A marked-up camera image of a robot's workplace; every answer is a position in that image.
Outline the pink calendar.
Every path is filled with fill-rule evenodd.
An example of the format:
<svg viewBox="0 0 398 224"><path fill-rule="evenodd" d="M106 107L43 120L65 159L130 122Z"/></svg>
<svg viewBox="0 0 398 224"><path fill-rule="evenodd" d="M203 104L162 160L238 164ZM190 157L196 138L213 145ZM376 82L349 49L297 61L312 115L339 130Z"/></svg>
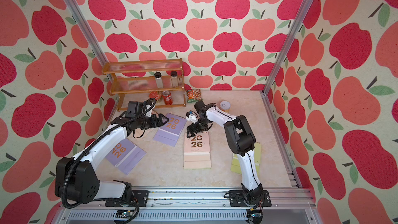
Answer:
<svg viewBox="0 0 398 224"><path fill-rule="evenodd" d="M186 170L210 169L210 143L208 132L184 138L183 168Z"/></svg>

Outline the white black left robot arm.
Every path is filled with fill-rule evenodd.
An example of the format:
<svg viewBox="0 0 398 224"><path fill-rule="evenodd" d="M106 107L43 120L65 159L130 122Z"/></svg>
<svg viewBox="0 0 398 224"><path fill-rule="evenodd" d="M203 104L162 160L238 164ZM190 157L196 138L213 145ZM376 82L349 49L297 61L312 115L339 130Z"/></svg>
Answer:
<svg viewBox="0 0 398 224"><path fill-rule="evenodd" d="M65 208L75 208L92 201L110 201L137 207L131 184L123 181L100 181L96 169L103 159L137 129L148 130L168 122L162 114L152 113L156 100L130 101L127 111L110 122L109 127L89 146L71 158L59 160L56 168L55 195Z"/></svg>

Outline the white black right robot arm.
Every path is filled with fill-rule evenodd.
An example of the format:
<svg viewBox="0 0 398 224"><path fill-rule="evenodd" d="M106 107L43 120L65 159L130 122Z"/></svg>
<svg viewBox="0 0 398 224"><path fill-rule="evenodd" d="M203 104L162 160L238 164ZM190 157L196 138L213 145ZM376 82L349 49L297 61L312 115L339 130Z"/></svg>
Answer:
<svg viewBox="0 0 398 224"><path fill-rule="evenodd" d="M208 131L213 123L224 127L227 143L237 155L242 174L244 202L258 206L265 199L255 164L255 135L245 116L234 116L222 111L216 103L205 104L202 100L194 105L195 111L186 112L186 119L192 123L187 127L187 138Z"/></svg>

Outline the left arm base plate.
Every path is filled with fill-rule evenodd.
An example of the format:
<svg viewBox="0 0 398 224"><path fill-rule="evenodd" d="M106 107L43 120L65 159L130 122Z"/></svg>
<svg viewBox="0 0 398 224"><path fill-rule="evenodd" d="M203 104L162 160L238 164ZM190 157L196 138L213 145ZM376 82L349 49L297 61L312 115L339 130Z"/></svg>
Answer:
<svg viewBox="0 0 398 224"><path fill-rule="evenodd" d="M148 190L133 190L130 197L124 197L124 200L127 201L130 199L130 202L134 202L139 207L146 207L148 201ZM115 201L107 200L105 202L106 207L133 207L131 205L118 203Z"/></svg>

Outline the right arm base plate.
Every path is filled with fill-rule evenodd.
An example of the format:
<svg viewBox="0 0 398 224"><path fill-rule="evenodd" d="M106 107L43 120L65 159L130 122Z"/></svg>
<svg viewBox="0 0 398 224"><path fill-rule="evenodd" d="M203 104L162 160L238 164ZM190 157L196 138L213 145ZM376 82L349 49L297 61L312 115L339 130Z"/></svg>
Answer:
<svg viewBox="0 0 398 224"><path fill-rule="evenodd" d="M224 194L224 198L228 199L231 207L271 207L271 197L269 192L251 191L246 192L243 190L230 190Z"/></svg>

